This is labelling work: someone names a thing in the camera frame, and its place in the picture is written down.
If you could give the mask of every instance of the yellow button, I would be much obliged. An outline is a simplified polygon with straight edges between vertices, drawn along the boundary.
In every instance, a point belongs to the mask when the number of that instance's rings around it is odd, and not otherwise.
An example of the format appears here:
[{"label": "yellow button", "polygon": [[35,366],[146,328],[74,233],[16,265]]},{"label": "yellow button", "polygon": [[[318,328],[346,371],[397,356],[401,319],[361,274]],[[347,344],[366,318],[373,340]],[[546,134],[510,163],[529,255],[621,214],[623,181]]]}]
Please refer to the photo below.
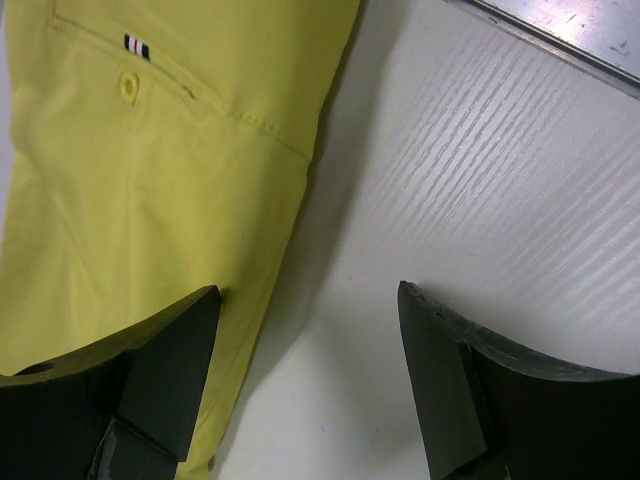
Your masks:
[{"label": "yellow button", "polygon": [[120,92],[127,103],[135,103],[140,90],[140,79],[133,72],[126,72],[120,79]]}]

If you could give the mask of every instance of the seam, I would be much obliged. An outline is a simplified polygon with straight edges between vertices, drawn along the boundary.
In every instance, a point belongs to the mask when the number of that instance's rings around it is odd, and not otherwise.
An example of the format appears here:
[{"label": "seam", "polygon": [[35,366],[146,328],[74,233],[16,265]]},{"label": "seam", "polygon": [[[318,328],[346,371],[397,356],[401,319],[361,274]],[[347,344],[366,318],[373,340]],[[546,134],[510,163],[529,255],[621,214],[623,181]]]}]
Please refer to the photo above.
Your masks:
[{"label": "seam", "polygon": [[57,0],[50,0],[49,1],[49,13],[47,14],[47,27],[51,28],[53,26],[53,19],[56,16],[56,1]]},{"label": "seam", "polygon": [[[121,30],[123,32],[125,31],[129,31],[130,29],[127,29],[125,27],[123,27],[122,25],[120,25],[118,22],[115,22],[109,18],[104,17],[103,15],[100,15],[98,13],[94,13],[91,11],[88,11],[86,9],[83,8],[78,8],[76,6],[70,6],[65,4],[64,8],[70,12],[74,12],[79,16],[88,16],[88,17],[93,17],[95,19],[100,20],[103,23],[109,24],[114,28],[117,28],[118,30]],[[134,36],[138,36],[136,35],[136,31],[135,29],[131,29],[131,34],[133,34]],[[223,115],[229,115],[232,116],[238,120],[241,120],[244,123],[247,123],[249,125],[254,126],[255,128],[261,130],[262,132],[266,133],[267,135],[269,135],[270,137],[278,140],[279,143],[281,143],[283,146],[285,146],[288,150],[290,150],[292,153],[296,154],[297,156],[300,156],[303,158],[303,160],[309,160],[310,159],[310,155],[305,155],[302,151],[298,150],[295,146],[293,146],[286,138],[285,135],[282,132],[282,128],[279,127],[278,125],[270,122],[269,120],[267,120],[266,118],[263,118],[259,115],[254,115],[251,114],[247,111],[245,111],[242,108],[238,108],[238,107],[232,107],[229,102],[225,101],[222,96],[220,95],[219,92],[216,91],[216,89],[210,85],[207,85],[205,82],[203,82],[201,79],[199,79],[196,75],[194,75],[190,70],[188,70],[186,67],[184,67],[183,65],[179,64],[178,62],[176,62],[175,60],[172,60],[170,57],[166,56],[164,53],[162,53],[163,56],[165,56],[167,58],[167,60],[169,60],[172,64],[172,68],[175,68],[177,70],[180,71],[180,73],[182,73],[183,75],[186,75],[187,77],[191,78],[194,80],[194,82],[196,82],[198,84],[198,86],[200,88],[202,88],[202,90],[204,92],[206,92],[208,95],[208,97],[210,97],[210,99],[212,100],[212,103],[220,110],[220,113],[222,113]]]},{"label": "seam", "polygon": [[[198,103],[195,100],[187,100],[184,98],[183,92],[181,91],[180,82],[172,78],[161,68],[154,68],[151,65],[138,64],[134,65],[134,60],[137,60],[132,55],[121,51],[116,48],[115,45],[112,45],[111,42],[106,38],[101,38],[100,34],[94,33],[89,29],[85,29],[82,26],[79,26],[76,22],[68,23],[66,20],[61,20],[63,17],[55,17],[52,21],[51,29],[58,34],[64,41],[69,43],[75,48],[88,48],[93,53],[95,51],[99,51],[101,54],[113,59],[118,63],[118,66],[126,66],[127,68],[135,68],[144,72],[145,75],[151,77],[155,84],[165,90],[168,95],[174,97],[178,100],[179,108],[185,110],[188,113],[191,113],[194,118],[201,118],[202,113],[202,102]],[[86,42],[78,42],[78,39],[72,35],[69,31],[72,29],[78,32],[78,35],[81,35],[81,40],[84,39]]]},{"label": "seam", "polygon": [[[286,239],[283,241],[285,250],[286,250],[286,247],[287,247],[287,245],[289,243],[289,238],[290,238],[290,235],[287,236]],[[272,258],[271,259],[271,270],[273,271],[272,277],[274,277],[274,278],[272,279],[272,283],[271,283],[271,292],[270,293],[268,292],[269,293],[269,299],[267,300],[267,306],[265,307],[264,311],[262,312],[262,315],[260,315],[260,319],[259,319],[259,323],[260,324],[262,324],[265,321],[265,316],[267,315],[267,312],[269,310],[269,305],[271,304],[271,294],[273,293],[273,289],[275,288],[275,283],[276,283],[276,281],[278,279],[278,276],[279,276],[281,263],[282,263],[282,257],[280,259],[280,263],[278,262],[277,258],[275,258],[275,259]],[[222,318],[222,314],[223,314],[223,311],[221,310],[220,311],[220,318]],[[251,322],[247,323],[247,326],[245,327],[245,331],[244,331],[244,333],[242,335],[242,338],[240,340],[240,345],[243,345],[245,343],[245,341],[247,340],[247,337],[249,336],[250,330],[251,330]],[[259,340],[259,336],[260,336],[260,328],[258,328],[258,333],[256,334],[256,342]],[[244,385],[244,382],[245,382],[245,380],[247,378],[247,375],[249,373],[249,368],[251,368],[251,362],[252,362],[253,356],[255,354],[255,342],[254,342],[254,346],[253,347],[254,348],[252,348],[251,353],[249,355],[247,369],[244,371],[244,373],[242,375],[242,380],[240,382],[240,390],[242,389],[242,386]],[[240,356],[240,353],[238,352],[233,356],[232,360],[229,362],[229,366],[227,367],[225,372],[222,374],[222,377],[220,379],[220,385],[224,384],[227,381],[227,378],[229,377],[229,374],[231,373],[231,370],[233,369],[233,366],[238,361],[238,357],[239,356]],[[209,405],[205,408],[205,410],[203,410],[202,415],[198,415],[198,418],[196,420],[196,425],[195,425],[195,427],[193,429],[193,434],[194,435],[195,435],[195,433],[197,431],[200,430],[200,427],[202,427],[207,422],[207,420],[211,416],[213,410],[218,405],[218,403],[220,401],[220,397],[224,393],[224,390],[225,390],[224,388],[220,388],[218,394],[211,399],[211,401],[209,402]],[[238,401],[239,391],[238,391],[237,394],[235,394],[235,399],[233,401],[234,405]],[[224,435],[224,431],[226,430],[226,424],[228,422],[229,422],[229,419],[227,419],[226,422],[225,422],[225,425],[223,425],[223,429],[222,429],[223,435]]]},{"label": "seam", "polygon": [[127,211],[126,211],[126,215],[127,215],[127,219],[125,221],[126,224],[126,229],[127,229],[127,233],[126,235],[126,245],[125,245],[125,250],[126,250],[126,256],[127,256],[127,272],[126,272],[126,279],[125,281],[127,282],[126,287],[125,287],[125,292],[124,295],[126,296],[126,303],[125,303],[125,311],[124,311],[124,315],[125,318],[127,319],[127,323],[131,324],[132,322],[132,315],[131,315],[131,299],[133,298],[131,289],[133,287],[133,281],[132,281],[132,277],[133,277],[133,273],[132,273],[132,263],[131,263],[131,203],[132,203],[132,199],[131,199],[131,190],[132,190],[132,170],[134,168],[133,162],[134,160],[134,139],[133,137],[135,136],[135,132],[136,129],[138,127],[139,124],[139,118],[140,118],[140,114],[139,114],[139,109],[137,108],[137,103],[133,105],[133,108],[131,110],[130,115],[127,117],[126,123],[127,123],[127,128],[125,129],[125,131],[127,132],[127,141],[125,143],[125,145],[123,145],[122,148],[122,154],[123,156],[126,155],[125,157],[125,162],[127,165],[127,178],[126,178],[126,182],[127,182],[127,188],[126,188],[126,205],[127,205]]}]

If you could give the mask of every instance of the white wood grain table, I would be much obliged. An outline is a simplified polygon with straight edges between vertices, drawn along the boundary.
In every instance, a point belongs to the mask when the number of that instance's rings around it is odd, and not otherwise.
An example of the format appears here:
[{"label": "white wood grain table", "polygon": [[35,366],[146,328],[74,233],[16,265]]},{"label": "white wood grain table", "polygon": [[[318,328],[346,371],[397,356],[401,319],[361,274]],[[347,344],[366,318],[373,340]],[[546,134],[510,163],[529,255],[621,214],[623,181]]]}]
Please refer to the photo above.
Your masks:
[{"label": "white wood grain table", "polygon": [[428,479],[401,279],[640,371],[640,103],[439,0],[371,0],[219,480]]}]

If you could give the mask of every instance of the yellow fabric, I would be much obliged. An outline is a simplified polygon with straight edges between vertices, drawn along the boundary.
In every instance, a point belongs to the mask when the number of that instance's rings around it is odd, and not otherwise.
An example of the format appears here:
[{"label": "yellow fabric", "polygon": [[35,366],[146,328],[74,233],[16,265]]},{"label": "yellow fabric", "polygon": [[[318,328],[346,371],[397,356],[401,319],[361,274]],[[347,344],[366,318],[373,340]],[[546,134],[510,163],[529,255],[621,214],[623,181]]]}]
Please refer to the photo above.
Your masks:
[{"label": "yellow fabric", "polygon": [[[204,479],[245,375],[357,0],[7,0],[15,161],[0,373],[206,284],[224,305]],[[127,51],[124,35],[149,46]]]}]

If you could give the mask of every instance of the pocket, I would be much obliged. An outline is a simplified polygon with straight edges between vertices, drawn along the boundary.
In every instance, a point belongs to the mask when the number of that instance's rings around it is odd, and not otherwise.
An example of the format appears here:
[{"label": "pocket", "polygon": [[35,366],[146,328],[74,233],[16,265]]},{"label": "pocket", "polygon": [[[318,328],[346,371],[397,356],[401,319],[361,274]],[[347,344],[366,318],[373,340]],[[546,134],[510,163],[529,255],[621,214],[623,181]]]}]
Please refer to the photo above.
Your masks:
[{"label": "pocket", "polygon": [[180,64],[115,22],[54,1],[51,26],[71,39],[98,48],[133,64],[177,96],[194,114],[202,115],[215,98],[206,86]]}]

